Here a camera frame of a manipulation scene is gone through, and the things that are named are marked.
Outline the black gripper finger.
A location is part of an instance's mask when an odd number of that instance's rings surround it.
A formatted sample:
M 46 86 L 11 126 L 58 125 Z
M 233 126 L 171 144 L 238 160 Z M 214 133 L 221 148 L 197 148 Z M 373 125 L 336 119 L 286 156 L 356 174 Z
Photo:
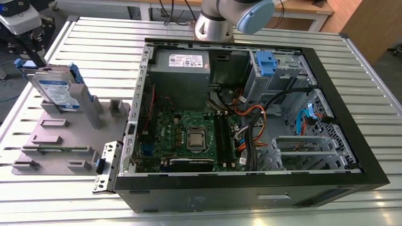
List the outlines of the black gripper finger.
M 27 55 L 30 59 L 34 61 L 35 65 L 42 68 L 46 67 L 47 63 L 42 59 L 40 55 L 36 51 L 36 46 L 31 40 L 31 38 L 27 35 L 19 35 L 16 36 L 19 45 L 23 47 L 24 51 L 27 52 Z

